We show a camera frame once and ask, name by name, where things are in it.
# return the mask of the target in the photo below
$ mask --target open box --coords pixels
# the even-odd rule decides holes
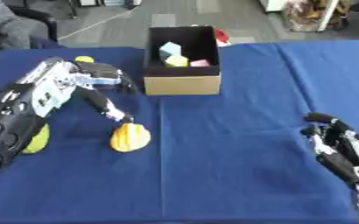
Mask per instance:
[[[210,66],[166,66],[159,48],[167,42],[182,46],[182,55],[207,60]],[[151,28],[145,57],[144,86],[148,95],[216,95],[221,71],[212,26]]]

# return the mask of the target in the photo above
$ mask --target dark clothing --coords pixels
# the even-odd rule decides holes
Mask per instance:
[[[57,42],[47,38],[30,37],[31,49],[56,49],[65,48],[63,45],[59,45]]]

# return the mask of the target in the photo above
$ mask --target yellow-green ball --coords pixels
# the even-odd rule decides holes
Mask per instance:
[[[31,140],[30,144],[22,150],[24,154],[32,154],[45,148],[50,138],[50,128],[45,124],[40,132]]]

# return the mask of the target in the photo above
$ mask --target pastel block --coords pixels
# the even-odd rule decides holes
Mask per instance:
[[[206,59],[195,60],[190,62],[191,67],[209,67],[209,63]]]
[[[162,60],[166,60],[172,55],[181,55],[181,48],[180,45],[167,42],[159,48],[159,56]]]
[[[172,55],[165,60],[165,64],[169,67],[187,67],[189,59],[181,55]]]

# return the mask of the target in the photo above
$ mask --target blue block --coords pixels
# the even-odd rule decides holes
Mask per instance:
[[[167,42],[159,48],[161,60],[167,60],[172,55],[181,55],[181,46],[173,42]]]

